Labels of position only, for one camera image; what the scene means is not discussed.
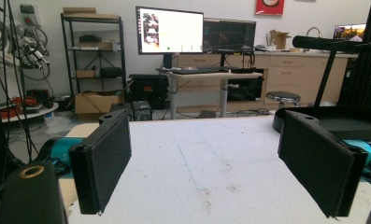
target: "teal object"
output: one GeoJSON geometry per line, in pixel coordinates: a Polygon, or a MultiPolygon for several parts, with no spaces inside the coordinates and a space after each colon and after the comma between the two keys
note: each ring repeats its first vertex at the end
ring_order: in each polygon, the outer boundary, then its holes
{"type": "MultiPolygon", "coordinates": [[[[68,150],[72,146],[79,144],[83,138],[79,137],[64,137],[58,139],[51,150],[50,157],[54,159],[59,159],[64,165],[71,167],[71,161],[69,160],[68,150]]],[[[64,175],[62,178],[73,178],[72,171],[64,175]]]]}
{"type": "Polygon", "coordinates": [[[368,157],[366,158],[365,166],[371,162],[371,146],[366,143],[363,140],[343,140],[349,145],[355,146],[355,147],[360,147],[366,152],[368,152],[368,157]]]}

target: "computer monitor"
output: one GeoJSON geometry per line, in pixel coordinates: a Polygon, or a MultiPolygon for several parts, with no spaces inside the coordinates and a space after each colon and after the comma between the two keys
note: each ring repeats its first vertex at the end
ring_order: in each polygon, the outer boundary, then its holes
{"type": "Polygon", "coordinates": [[[138,54],[202,53],[202,12],[136,7],[138,54]]]}
{"type": "Polygon", "coordinates": [[[363,42],[366,24],[337,25],[334,39],[363,42]]]}
{"type": "Polygon", "coordinates": [[[254,51],[256,21],[205,18],[203,52],[250,53],[254,51]]]}

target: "stool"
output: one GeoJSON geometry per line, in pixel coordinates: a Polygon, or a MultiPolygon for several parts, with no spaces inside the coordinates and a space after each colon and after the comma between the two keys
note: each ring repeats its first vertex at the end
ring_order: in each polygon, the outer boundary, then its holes
{"type": "Polygon", "coordinates": [[[284,107],[285,103],[293,103],[295,106],[299,107],[299,102],[301,101],[301,96],[295,93],[286,92],[286,91],[270,91],[266,94],[267,99],[279,101],[278,108],[281,109],[284,107]]]}

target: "second monitor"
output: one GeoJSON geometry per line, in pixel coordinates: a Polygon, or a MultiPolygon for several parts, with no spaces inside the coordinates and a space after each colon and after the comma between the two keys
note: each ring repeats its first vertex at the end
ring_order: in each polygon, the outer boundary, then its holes
{"type": "Polygon", "coordinates": [[[256,21],[234,21],[205,18],[203,52],[250,53],[254,51],[256,21]]]}

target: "cabinet drawer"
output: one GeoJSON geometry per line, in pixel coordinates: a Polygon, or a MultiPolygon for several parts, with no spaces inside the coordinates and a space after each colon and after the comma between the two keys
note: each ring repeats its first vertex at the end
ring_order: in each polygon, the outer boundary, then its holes
{"type": "Polygon", "coordinates": [[[304,66],[305,57],[271,56],[270,66],[304,66]]]}
{"type": "Polygon", "coordinates": [[[268,68],[270,63],[270,56],[268,55],[255,55],[255,67],[256,68],[268,68]]]}
{"type": "Polygon", "coordinates": [[[218,54],[183,54],[173,61],[178,67],[212,66],[220,64],[221,55],[218,54]]]}
{"type": "Polygon", "coordinates": [[[266,85],[300,86],[303,74],[303,67],[270,67],[266,85]]]}

